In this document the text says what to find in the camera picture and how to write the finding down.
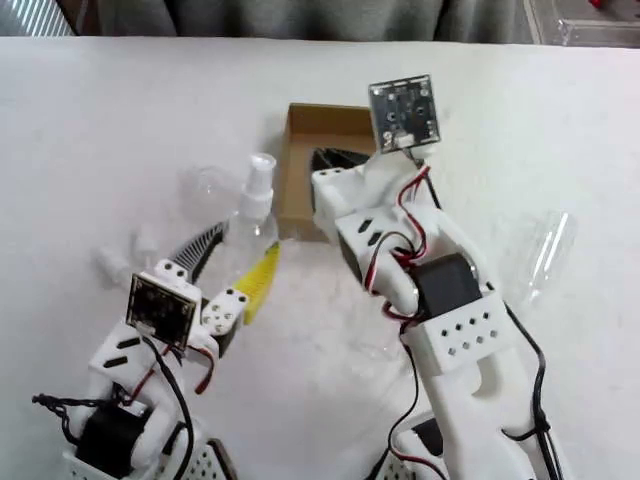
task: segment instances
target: clear plastic container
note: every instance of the clear plastic container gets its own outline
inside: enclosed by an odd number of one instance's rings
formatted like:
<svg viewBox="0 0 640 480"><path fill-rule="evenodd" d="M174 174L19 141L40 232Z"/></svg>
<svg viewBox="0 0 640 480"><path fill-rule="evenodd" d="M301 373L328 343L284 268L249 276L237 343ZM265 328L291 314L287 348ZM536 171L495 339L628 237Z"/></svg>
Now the clear plastic container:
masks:
<svg viewBox="0 0 640 480"><path fill-rule="evenodd" d="M522 247L506 285L509 302L521 313L529 312L560 275L576 237L577 222L567 212L547 212L526 233L530 241Z"/></svg>
<svg viewBox="0 0 640 480"><path fill-rule="evenodd" d="M276 160L270 155L251 156L251 171L238 209L229 218L224 240L213 251L198 280L206 297L212 298L233 285L278 240L278 226L271 214L275 166Z"/></svg>

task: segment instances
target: gray curtain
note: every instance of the gray curtain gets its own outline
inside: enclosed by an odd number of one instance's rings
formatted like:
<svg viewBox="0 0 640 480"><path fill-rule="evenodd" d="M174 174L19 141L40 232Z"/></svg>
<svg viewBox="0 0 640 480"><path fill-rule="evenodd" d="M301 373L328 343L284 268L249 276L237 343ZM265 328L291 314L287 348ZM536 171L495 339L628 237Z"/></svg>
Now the gray curtain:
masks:
<svg viewBox="0 0 640 480"><path fill-rule="evenodd" d="M104 35L530 41L522 0L99 0Z"/></svg>

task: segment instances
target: white bracket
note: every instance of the white bracket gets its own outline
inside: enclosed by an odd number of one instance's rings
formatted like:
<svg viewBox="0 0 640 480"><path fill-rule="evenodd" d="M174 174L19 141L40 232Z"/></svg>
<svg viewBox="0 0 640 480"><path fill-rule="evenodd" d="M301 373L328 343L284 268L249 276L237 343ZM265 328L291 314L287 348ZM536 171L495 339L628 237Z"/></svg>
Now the white bracket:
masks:
<svg viewBox="0 0 640 480"><path fill-rule="evenodd" d="M416 333L422 337L420 345L428 356L426 363L432 375L450 372L510 347L517 335L497 292L413 327L412 334Z"/></svg>
<svg viewBox="0 0 640 480"><path fill-rule="evenodd" d="M219 293L202 309L202 325L214 337L226 335L233 325L242 325L249 298L240 290L229 288Z"/></svg>

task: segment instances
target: white table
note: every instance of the white table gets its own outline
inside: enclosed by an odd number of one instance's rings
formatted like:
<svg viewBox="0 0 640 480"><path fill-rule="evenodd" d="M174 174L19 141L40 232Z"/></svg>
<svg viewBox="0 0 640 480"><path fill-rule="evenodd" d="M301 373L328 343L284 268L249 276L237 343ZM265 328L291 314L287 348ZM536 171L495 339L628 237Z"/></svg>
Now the white table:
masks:
<svg viewBox="0 0 640 480"><path fill-rule="evenodd" d="M278 144L290 102L366 105L369 83L421 73L443 132L434 180L489 257L509 263L528 215L577 217L565 274L528 322L550 364L544 402L578 478L636 477L640 52L143 38L0 40L0 477L52 478L64 442L30 396L81 394L123 313L93 247L125 248L134 226L165 218L185 166L241 177L249 152ZM326 247L284 256L259 321L193 409L241 478L358 478L408 379L383 399L351 381L339 366L352 351L332 342L366 300Z"/></svg>

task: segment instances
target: circuit board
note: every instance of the circuit board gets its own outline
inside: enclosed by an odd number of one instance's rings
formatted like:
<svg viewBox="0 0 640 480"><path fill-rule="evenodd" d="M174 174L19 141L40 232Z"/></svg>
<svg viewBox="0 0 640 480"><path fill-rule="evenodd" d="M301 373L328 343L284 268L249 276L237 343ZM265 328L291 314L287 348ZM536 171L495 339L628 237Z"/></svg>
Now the circuit board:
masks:
<svg viewBox="0 0 640 480"><path fill-rule="evenodd" d="M369 102L382 153L440 141L429 75L369 85Z"/></svg>
<svg viewBox="0 0 640 480"><path fill-rule="evenodd" d="M133 275L126 321L143 324L164 343L184 351L196 303L140 275Z"/></svg>

